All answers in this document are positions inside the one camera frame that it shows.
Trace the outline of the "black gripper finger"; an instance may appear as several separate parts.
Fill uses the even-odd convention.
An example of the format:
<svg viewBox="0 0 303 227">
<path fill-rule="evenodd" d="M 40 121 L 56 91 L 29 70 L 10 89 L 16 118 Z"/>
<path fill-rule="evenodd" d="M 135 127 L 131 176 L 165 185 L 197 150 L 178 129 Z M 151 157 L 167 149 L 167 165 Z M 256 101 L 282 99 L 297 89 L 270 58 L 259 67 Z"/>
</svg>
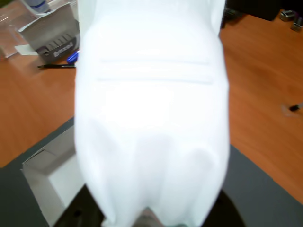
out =
<svg viewBox="0 0 303 227">
<path fill-rule="evenodd" d="M 54 227 L 100 227 L 104 215 L 84 185 Z"/>
<path fill-rule="evenodd" d="M 203 227 L 245 227 L 235 205 L 225 192 L 220 192 Z"/>
</svg>

